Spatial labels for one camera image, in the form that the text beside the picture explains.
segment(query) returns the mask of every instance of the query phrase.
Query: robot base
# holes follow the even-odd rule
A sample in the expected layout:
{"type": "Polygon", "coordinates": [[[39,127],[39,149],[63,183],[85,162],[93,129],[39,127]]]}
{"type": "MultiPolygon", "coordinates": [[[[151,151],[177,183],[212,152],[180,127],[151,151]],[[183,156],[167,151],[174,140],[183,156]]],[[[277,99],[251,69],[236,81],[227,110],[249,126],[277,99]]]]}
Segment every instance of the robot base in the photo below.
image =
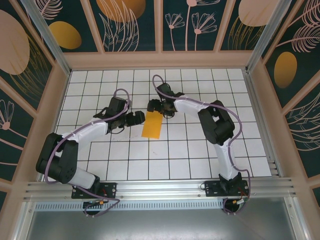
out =
{"type": "MultiPolygon", "coordinates": [[[[74,186],[72,188],[72,199],[94,199],[93,196],[81,191],[79,188],[74,186]]],[[[117,184],[115,182],[101,182],[96,194],[101,197],[114,199],[116,197],[116,192],[117,184]]]]}

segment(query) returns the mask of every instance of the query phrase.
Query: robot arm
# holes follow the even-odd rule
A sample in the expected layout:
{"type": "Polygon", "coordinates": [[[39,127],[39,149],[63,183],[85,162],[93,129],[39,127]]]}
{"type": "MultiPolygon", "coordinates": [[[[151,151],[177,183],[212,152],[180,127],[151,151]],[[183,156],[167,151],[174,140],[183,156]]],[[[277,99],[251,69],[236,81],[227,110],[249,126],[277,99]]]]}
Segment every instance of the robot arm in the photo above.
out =
{"type": "MultiPolygon", "coordinates": [[[[167,83],[163,83],[157,89],[172,97],[186,97],[181,92],[175,94],[167,83]]],[[[149,112],[157,111],[164,116],[173,117],[176,112],[185,113],[195,118],[199,118],[203,133],[206,139],[213,144],[219,162],[220,186],[227,194],[238,191],[237,183],[242,181],[241,173],[232,166],[228,155],[228,144],[234,136],[235,124],[227,111],[212,106],[205,106],[193,101],[184,99],[172,99],[158,94],[160,100],[152,99],[148,103],[149,112]]],[[[212,102],[214,105],[224,106],[221,101],[212,102]]],[[[235,162],[233,149],[231,157],[235,162]]]]}
{"type": "MultiPolygon", "coordinates": [[[[116,119],[94,123],[96,120],[107,119],[119,114],[126,106],[127,101],[119,97],[112,97],[109,107],[105,107],[101,112],[93,116],[89,122],[91,126],[86,127],[72,137],[69,137],[52,160],[49,167],[48,176],[62,184],[71,184],[89,190],[91,193],[100,194],[100,178],[81,168],[77,167],[78,152],[84,146],[94,139],[111,133],[116,128],[131,127],[142,124],[145,121],[145,115],[142,111],[135,113],[124,113],[116,119]]],[[[51,133],[47,136],[43,145],[41,154],[36,164],[36,170],[44,174],[50,155],[57,144],[72,132],[62,135],[51,133]]]]}

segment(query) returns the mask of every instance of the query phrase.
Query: flower illustration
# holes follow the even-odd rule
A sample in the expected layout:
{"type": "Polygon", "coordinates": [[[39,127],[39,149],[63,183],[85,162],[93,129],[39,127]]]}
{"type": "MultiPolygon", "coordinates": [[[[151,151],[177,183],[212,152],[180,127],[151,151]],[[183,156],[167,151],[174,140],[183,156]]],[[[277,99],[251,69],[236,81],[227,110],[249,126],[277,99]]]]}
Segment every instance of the flower illustration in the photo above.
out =
{"type": "Polygon", "coordinates": [[[199,19],[199,13],[192,14],[192,25],[195,33],[195,42],[194,42],[194,50],[197,50],[197,37],[199,34],[207,34],[212,33],[217,30],[217,25],[214,25],[216,20],[214,18],[214,13],[202,14],[199,19]]]}
{"type": "Polygon", "coordinates": [[[220,0],[186,0],[186,3],[189,7],[195,7],[199,5],[212,5],[212,4],[218,4],[220,0]]]}
{"type": "Polygon", "coordinates": [[[174,44],[174,38],[172,35],[172,29],[184,27],[185,22],[183,21],[181,13],[179,13],[179,14],[174,13],[174,14],[172,14],[172,16],[170,15],[170,13],[168,13],[165,15],[165,20],[170,28],[171,43],[172,43],[173,51],[175,51],[176,49],[175,49],[175,44],[174,44]]]}
{"type": "Polygon", "coordinates": [[[14,109],[15,105],[12,102],[8,101],[6,106],[5,101],[3,99],[0,100],[0,129],[10,129],[10,122],[14,114],[14,109]]]}

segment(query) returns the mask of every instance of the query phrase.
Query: black mounting plate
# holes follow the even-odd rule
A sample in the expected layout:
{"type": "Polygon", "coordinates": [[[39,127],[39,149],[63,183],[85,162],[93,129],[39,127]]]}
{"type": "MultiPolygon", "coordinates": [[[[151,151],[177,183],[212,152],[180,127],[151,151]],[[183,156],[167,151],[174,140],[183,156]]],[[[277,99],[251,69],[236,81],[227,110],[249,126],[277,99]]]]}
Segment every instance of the black mounting plate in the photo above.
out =
{"type": "Polygon", "coordinates": [[[239,188],[246,194],[249,194],[248,182],[246,180],[241,180],[239,183],[235,184],[228,194],[221,188],[220,181],[205,181],[204,183],[205,196],[206,197],[235,197],[241,196],[239,188]]]}
{"type": "MultiPolygon", "coordinates": [[[[101,182],[98,190],[99,196],[114,199],[117,192],[117,183],[115,182],[101,182]]],[[[79,188],[72,186],[72,199],[94,199],[95,197],[81,191],[79,188]]]]}

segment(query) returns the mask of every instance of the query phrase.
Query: yellow card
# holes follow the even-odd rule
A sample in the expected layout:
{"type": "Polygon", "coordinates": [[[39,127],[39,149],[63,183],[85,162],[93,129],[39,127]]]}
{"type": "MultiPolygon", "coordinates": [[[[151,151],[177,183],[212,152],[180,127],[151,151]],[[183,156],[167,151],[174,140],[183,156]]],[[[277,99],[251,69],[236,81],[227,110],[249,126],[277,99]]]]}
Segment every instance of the yellow card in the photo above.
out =
{"type": "Polygon", "coordinates": [[[159,139],[163,115],[157,111],[146,112],[145,122],[142,130],[142,137],[159,139]]]}

